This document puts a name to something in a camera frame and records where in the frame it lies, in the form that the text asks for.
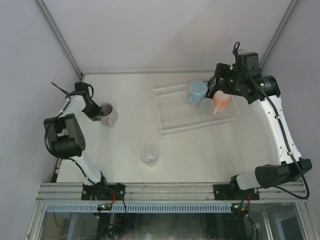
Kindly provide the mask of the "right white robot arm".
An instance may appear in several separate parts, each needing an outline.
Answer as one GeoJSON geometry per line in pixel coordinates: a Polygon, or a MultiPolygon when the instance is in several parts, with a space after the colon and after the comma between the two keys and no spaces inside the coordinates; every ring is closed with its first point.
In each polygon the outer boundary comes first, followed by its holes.
{"type": "Polygon", "coordinates": [[[277,80],[271,75],[262,76],[256,52],[235,53],[234,57],[232,65],[216,65],[207,94],[212,96],[221,91],[247,100],[262,124],[269,163],[232,180],[241,190],[278,187],[298,178],[305,180],[313,165],[310,159],[302,157],[293,141],[277,80]]]}

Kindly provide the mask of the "pink ceramic mug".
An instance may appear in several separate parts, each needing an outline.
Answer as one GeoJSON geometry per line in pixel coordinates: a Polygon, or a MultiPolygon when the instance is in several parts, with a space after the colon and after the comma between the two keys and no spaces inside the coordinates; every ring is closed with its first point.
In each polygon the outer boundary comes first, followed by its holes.
{"type": "Polygon", "coordinates": [[[229,105],[230,99],[231,97],[229,94],[226,94],[221,90],[218,90],[213,95],[213,103],[214,103],[213,114],[216,115],[217,113],[224,112],[229,105]]]}

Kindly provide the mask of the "black mug cream inside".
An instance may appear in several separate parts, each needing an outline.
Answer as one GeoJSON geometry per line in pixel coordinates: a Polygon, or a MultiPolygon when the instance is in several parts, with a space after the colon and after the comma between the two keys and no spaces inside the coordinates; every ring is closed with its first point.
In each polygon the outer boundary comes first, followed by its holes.
{"type": "Polygon", "coordinates": [[[213,98],[213,88],[215,86],[215,80],[214,79],[210,79],[207,83],[207,92],[205,94],[206,98],[212,99],[213,98]]]}

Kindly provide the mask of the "light blue mug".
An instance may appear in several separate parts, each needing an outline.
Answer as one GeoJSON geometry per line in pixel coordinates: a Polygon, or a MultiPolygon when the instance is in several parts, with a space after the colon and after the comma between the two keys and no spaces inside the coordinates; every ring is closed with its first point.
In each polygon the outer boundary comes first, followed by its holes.
{"type": "Polygon", "coordinates": [[[205,82],[196,80],[189,85],[188,104],[199,104],[206,96],[208,87],[205,82]]]}

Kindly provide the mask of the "lilac ceramic mug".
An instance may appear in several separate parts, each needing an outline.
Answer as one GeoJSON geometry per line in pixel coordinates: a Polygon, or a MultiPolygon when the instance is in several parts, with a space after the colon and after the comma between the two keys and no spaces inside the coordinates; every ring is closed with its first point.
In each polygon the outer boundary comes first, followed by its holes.
{"type": "Polygon", "coordinates": [[[105,126],[113,128],[118,120],[118,113],[116,112],[115,108],[109,103],[103,103],[100,105],[100,107],[100,122],[105,126]]]}

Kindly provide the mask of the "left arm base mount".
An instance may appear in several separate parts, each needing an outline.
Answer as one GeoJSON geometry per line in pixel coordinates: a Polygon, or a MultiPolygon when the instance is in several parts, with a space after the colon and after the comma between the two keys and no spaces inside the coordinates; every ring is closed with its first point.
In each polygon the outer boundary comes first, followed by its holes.
{"type": "Polygon", "coordinates": [[[106,185],[104,182],[82,184],[81,200],[90,201],[122,201],[125,198],[126,186],[121,183],[106,185]]]}

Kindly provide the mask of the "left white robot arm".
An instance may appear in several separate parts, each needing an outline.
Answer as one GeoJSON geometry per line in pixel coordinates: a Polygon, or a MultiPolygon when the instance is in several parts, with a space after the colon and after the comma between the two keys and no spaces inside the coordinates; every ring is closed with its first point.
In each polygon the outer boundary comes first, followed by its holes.
{"type": "Polygon", "coordinates": [[[55,83],[52,85],[65,94],[65,102],[54,117],[43,121],[45,148],[53,157],[72,163],[84,185],[107,187],[104,174],[86,153],[86,140],[78,123],[82,114],[93,122],[100,120],[102,108],[93,100],[93,86],[76,82],[74,91],[68,92],[55,83]]]}

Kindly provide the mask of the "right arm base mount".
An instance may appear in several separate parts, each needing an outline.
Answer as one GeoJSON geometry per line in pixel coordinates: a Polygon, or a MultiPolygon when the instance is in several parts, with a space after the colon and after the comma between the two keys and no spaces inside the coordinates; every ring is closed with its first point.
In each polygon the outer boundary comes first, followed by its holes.
{"type": "Polygon", "coordinates": [[[254,188],[242,190],[239,188],[236,176],[232,176],[229,183],[213,185],[214,199],[217,201],[227,200],[260,200],[259,191],[254,188]]]}

